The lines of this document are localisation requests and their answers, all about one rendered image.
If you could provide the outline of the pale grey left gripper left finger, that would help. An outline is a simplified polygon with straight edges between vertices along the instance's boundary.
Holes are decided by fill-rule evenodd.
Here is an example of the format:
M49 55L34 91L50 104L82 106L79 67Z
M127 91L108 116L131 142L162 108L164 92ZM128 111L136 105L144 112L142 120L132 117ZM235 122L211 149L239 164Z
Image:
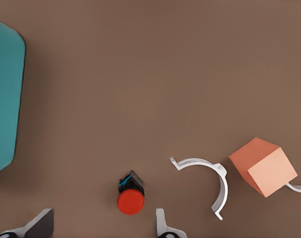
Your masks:
M52 238L54 233L54 209L46 208L27 225L5 231L0 238Z

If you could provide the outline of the red push button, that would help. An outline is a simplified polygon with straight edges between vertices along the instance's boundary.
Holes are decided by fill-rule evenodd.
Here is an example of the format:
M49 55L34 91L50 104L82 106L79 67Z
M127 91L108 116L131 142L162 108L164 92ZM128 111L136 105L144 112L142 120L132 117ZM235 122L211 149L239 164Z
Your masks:
M119 180L117 206L126 215L139 213L145 204L145 186L142 179L131 170Z

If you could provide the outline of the blue storage box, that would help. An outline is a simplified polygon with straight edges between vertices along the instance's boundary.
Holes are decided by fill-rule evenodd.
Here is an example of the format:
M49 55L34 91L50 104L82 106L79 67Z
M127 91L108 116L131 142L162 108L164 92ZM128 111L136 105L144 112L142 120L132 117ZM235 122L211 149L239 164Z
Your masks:
M0 22L0 171L14 159L25 52L21 35Z

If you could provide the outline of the orange cube block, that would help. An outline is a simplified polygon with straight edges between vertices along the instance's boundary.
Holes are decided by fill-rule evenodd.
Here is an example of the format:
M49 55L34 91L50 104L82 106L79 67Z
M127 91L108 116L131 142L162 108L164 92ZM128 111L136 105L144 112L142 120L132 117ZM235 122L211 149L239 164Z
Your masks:
M229 158L242 178L264 197L298 176L280 146L257 137Z

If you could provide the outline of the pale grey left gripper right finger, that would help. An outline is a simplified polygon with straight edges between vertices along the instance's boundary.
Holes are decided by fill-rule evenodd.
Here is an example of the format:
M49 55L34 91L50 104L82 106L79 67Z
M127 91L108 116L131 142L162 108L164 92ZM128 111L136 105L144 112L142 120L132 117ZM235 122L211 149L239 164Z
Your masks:
M156 209L156 238L187 238L187 234L166 224L163 208Z

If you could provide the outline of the white curved clamp bracket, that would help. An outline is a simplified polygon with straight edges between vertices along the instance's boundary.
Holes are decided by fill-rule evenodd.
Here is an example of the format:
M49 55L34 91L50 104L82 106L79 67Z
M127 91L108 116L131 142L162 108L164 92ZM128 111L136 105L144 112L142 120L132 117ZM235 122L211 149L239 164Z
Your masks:
M217 199L212 204L211 209L214 212L214 214L217 216L217 218L222 221L223 217L220 213L227 202L228 193L229 193L228 182L226 179L227 170L225 169L225 167L220 163L213 164L205 159L200 159L200 158L189 158L177 162L173 157L170 157L170 161L178 171L190 166L205 166L211 168L213 171L217 173L220 181L220 191Z
M290 183L285 184L285 186L287 186L288 188L290 188L291 190L301 193L301 185L292 185Z

